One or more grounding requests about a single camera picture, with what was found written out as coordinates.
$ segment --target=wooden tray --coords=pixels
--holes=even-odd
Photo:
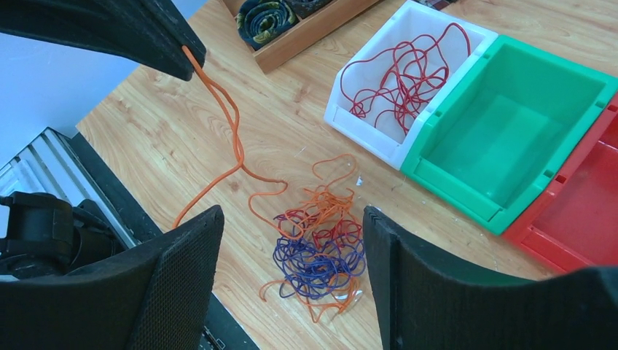
[[[380,0],[332,0],[326,6],[299,23],[259,50],[247,45],[264,73],[279,67],[290,58],[324,38],[359,13]],[[245,0],[222,0],[235,19]]]

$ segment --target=red cord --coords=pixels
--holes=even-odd
[[[412,121],[423,111],[438,90],[444,86],[450,75],[450,68],[442,54],[440,43],[451,27],[459,29],[463,34],[466,40],[468,56],[470,56],[472,49],[470,47],[468,34],[457,23],[451,23],[445,28],[445,31],[438,39],[428,34],[422,34],[411,42],[400,42],[395,47],[385,49],[368,60],[354,61],[348,64],[341,74],[340,87],[341,93],[352,103],[349,112],[360,119],[365,119],[371,113],[376,98],[384,98],[387,102],[392,104],[393,107],[392,109],[384,109],[379,112],[375,117],[373,126],[375,128],[378,127],[378,120],[383,114],[392,113],[399,126],[403,129],[404,134],[407,135],[408,131],[410,131]],[[417,47],[417,41],[422,38],[431,40],[433,44],[426,49]],[[434,57],[435,55],[429,56],[433,50],[437,51],[437,54],[442,60],[442,65],[438,66],[433,72],[428,73],[427,66],[429,64],[429,59],[433,61],[436,60]],[[343,89],[343,77],[347,70],[355,64],[371,63],[385,53],[392,54],[393,64],[386,69],[386,73],[380,81],[378,89],[363,88],[356,93],[354,98],[346,94]],[[375,69],[375,66],[366,67],[364,69]],[[393,88],[386,87],[391,75],[394,76],[396,82],[396,87]]]

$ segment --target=plastic bin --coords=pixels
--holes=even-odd
[[[457,23],[467,33],[472,54],[467,56],[467,46],[461,32],[449,30],[440,45],[442,54],[448,63],[450,73],[446,83],[415,118],[407,135],[396,124],[394,119],[381,118],[377,128],[374,121],[379,111],[385,106],[377,105],[386,100],[376,101],[372,113],[366,119],[359,119],[349,112],[352,103],[345,98],[341,89],[342,73],[352,62],[368,60],[384,49],[395,47],[400,42],[412,41],[421,34],[429,34],[438,38],[451,23]],[[418,4],[415,1],[406,1],[401,8],[388,20],[384,26],[358,51],[344,66],[333,84],[332,92],[326,107],[324,120],[343,135],[363,146],[373,155],[379,157],[390,166],[399,170],[418,132],[423,127],[428,116],[444,100],[446,95],[457,85],[465,73],[470,70],[479,57],[487,50],[498,34],[468,23],[464,20],[446,15],[440,11]],[[429,57],[427,71],[435,67],[439,54],[432,51]],[[343,89],[346,93],[354,94],[364,88],[374,88],[392,66],[392,58],[382,55],[376,61],[351,66],[345,71]],[[387,88],[395,88],[396,80],[388,80]]]
[[[618,265],[618,95],[503,237],[557,272]]]
[[[500,36],[425,122],[401,170],[502,234],[617,90],[617,78]]]

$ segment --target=rolled cloth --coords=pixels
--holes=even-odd
[[[255,50],[298,23],[288,4],[281,0],[247,0],[236,16],[238,33]]]
[[[307,18],[332,0],[285,0],[300,18]]]

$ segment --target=white bin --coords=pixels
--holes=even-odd
[[[422,34],[429,34],[438,38],[451,23],[457,23],[465,30],[470,41],[472,54],[466,57],[467,47],[461,32],[451,28],[440,44],[442,54],[450,68],[449,77],[429,104],[415,118],[407,135],[404,134],[395,119],[390,116],[380,117],[379,125],[377,125],[377,128],[374,127],[378,112],[384,110],[384,105],[377,105],[380,103],[380,99],[375,101],[372,113],[368,114],[365,119],[359,119],[349,112],[352,103],[343,95],[341,85],[342,73],[346,66],[356,61],[373,58],[385,49],[395,47],[403,41],[412,41]],[[326,106],[324,120],[343,135],[399,170],[429,115],[444,101],[445,97],[497,37],[498,34],[493,31],[447,15],[413,0],[408,0],[339,71],[335,77],[335,83]],[[431,65],[436,64],[435,61],[432,63],[432,58],[439,59],[436,52],[432,53],[434,55],[433,57],[432,55],[429,56],[427,71],[431,71]],[[392,56],[390,58],[387,56],[381,55],[371,63],[352,65],[345,71],[343,90],[350,96],[364,88],[377,89],[388,68],[393,64]],[[394,78],[388,80],[386,86],[395,88],[396,80]]]

